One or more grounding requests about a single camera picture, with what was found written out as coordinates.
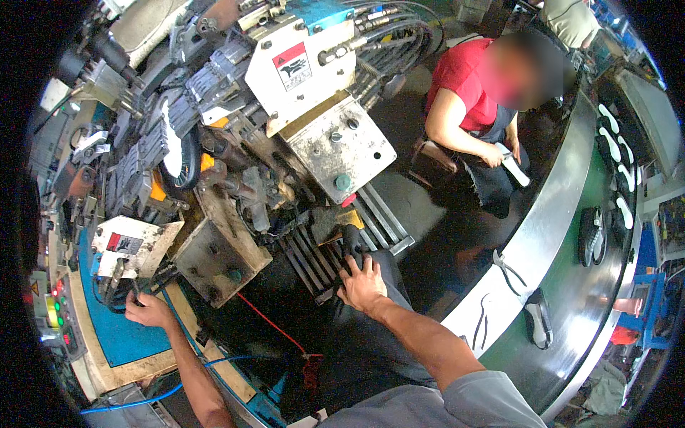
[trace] warning label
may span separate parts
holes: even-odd
[[[281,76],[286,92],[294,89],[312,76],[312,69],[307,59],[307,51],[304,49],[304,42],[275,56],[273,58],[273,65]]]
[[[137,254],[141,245],[142,239],[140,238],[131,238],[130,236],[112,234],[112,236],[110,236],[110,241],[107,243],[107,251],[124,254]]]

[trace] red shirt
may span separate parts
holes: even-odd
[[[488,131],[497,116],[497,103],[483,91],[478,76],[478,64],[492,38],[464,42],[450,48],[438,61],[433,72],[433,84],[428,91],[426,112],[430,110],[438,89],[454,91],[466,105],[461,128],[467,131]]]

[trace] hand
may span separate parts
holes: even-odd
[[[507,136],[505,145],[511,149],[514,159],[521,165],[521,145],[519,144],[519,137]]]
[[[359,270],[351,255],[345,256],[352,276],[345,269],[338,273],[345,285],[338,289],[338,297],[357,311],[369,314],[374,305],[388,297],[388,288],[381,276],[381,265],[374,262],[370,255],[364,256],[364,270]]]
[[[489,167],[496,168],[504,160],[504,155],[494,144],[486,144],[487,147],[485,148],[485,153],[483,153],[480,157],[483,159],[483,161],[485,161],[486,164],[488,164]]]
[[[140,293],[138,301],[144,307],[135,303],[133,291],[126,296],[126,318],[150,327],[170,329],[177,322],[169,306],[165,302],[150,294]]]

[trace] person in red shirt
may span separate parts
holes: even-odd
[[[517,110],[563,93],[563,60],[549,41],[515,33],[463,42],[445,52],[433,72],[426,134],[458,152],[481,206],[499,218],[509,214],[514,188],[500,167],[503,154],[494,143],[505,144],[522,170],[528,167],[518,138]]]

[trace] dark apron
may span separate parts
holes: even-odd
[[[495,122],[490,131],[482,135],[472,135],[481,141],[491,144],[496,142],[504,143],[504,129],[511,123],[515,114],[516,110],[498,105],[497,117],[495,117]],[[523,146],[520,146],[520,150],[521,163],[519,167],[522,171],[525,171],[530,166],[530,161]],[[462,159],[465,169],[471,174],[471,179],[483,210],[497,218],[507,217],[509,215],[509,200],[514,192],[513,183],[516,182],[516,179],[511,177],[503,166],[490,168],[478,156],[459,153],[459,157]]]

